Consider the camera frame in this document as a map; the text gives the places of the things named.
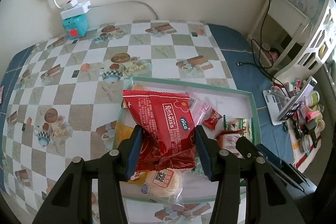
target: red snack package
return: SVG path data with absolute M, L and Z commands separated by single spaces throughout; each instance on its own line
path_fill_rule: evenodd
M 187 94 L 124 90 L 144 135 L 136 171 L 194 168 L 194 122 Z
M 216 124 L 219 119 L 223 118 L 216 110 L 211 109 L 212 113 L 209 119 L 203 121 L 203 123 L 210 128 L 211 130 L 215 130 Z

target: small red candy package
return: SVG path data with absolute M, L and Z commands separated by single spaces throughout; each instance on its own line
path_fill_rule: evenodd
M 195 167 L 187 94 L 124 90 L 123 97 L 135 122 L 146 130 L 136 171 Z
M 215 130 L 216 124 L 219 119 L 223 118 L 222 115 L 220 115 L 216 110 L 213 108 L 211 109 L 212 113 L 209 117 L 209 119 L 203 121 L 203 123 L 210 128 L 211 130 Z

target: blue gripper pad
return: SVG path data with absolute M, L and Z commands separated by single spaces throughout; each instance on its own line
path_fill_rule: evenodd
M 202 126 L 195 127 L 195 145 L 204 174 L 212 182 L 219 181 L 223 173 L 223 165 L 217 156 L 220 148 L 216 140 L 207 137 Z
M 121 160 L 117 174 L 120 181 L 128 181 L 134 175 L 142 146 L 143 131 L 141 126 L 136 125 L 130 138 L 122 140 L 119 144 Z

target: red wrapper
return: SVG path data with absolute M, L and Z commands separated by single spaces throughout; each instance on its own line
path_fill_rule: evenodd
M 220 118 L 222 118 L 223 116 L 220 115 L 216 110 L 214 110 L 213 108 L 211 109 L 212 113 L 209 119 L 206 119 L 205 121 L 203 121 L 203 123 L 210 128 L 211 130 L 215 130 L 216 124 L 218 122 L 218 120 Z
M 194 122 L 187 94 L 124 90 L 124 100 L 144 135 L 136 171 L 194 168 Z

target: checkered tablecloth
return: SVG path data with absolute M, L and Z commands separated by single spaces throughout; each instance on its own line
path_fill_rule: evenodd
M 115 29 L 102 32 L 106 26 Z M 176 65 L 197 56 L 212 68 Z M 84 38 L 37 44 L 11 95 L 2 137 L 6 191 L 25 211 L 36 214 L 73 157 L 95 159 L 111 148 L 131 76 L 236 88 L 209 27 L 198 21 L 113 22 Z

